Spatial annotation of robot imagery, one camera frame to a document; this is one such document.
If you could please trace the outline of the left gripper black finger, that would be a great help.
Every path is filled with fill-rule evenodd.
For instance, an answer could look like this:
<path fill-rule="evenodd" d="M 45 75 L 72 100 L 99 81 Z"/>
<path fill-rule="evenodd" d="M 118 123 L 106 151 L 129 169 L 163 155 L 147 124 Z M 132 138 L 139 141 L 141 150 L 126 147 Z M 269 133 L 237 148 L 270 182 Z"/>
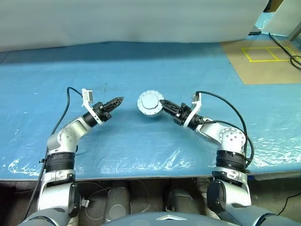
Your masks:
<path fill-rule="evenodd" d="M 103 105 L 104 108 L 117 108 L 123 102 L 124 97 L 116 97 Z"/>
<path fill-rule="evenodd" d="M 107 113 L 112 112 L 114 109 L 116 109 L 118 106 L 120 106 L 122 102 L 123 102 L 123 98 L 112 99 L 111 101 L 109 101 L 105 104 L 105 111 Z"/>

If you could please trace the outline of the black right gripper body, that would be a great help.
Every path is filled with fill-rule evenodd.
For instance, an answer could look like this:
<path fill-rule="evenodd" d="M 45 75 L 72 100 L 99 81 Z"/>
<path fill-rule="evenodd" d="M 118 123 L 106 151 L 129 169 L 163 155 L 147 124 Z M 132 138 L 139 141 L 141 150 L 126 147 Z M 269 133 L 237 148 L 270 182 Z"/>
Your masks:
<path fill-rule="evenodd" d="M 180 126 L 183 126 L 190 113 L 191 108 L 185 103 L 182 103 L 174 117 L 174 122 Z"/>

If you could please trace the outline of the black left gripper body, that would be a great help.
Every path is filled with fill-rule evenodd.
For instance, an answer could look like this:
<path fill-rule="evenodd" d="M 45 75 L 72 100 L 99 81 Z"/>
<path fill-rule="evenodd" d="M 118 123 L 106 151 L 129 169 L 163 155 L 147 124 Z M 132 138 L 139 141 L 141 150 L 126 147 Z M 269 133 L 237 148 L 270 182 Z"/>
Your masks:
<path fill-rule="evenodd" d="M 109 102 L 105 104 L 97 102 L 93 105 L 93 110 L 101 121 L 108 121 L 111 118 L 111 104 Z"/>

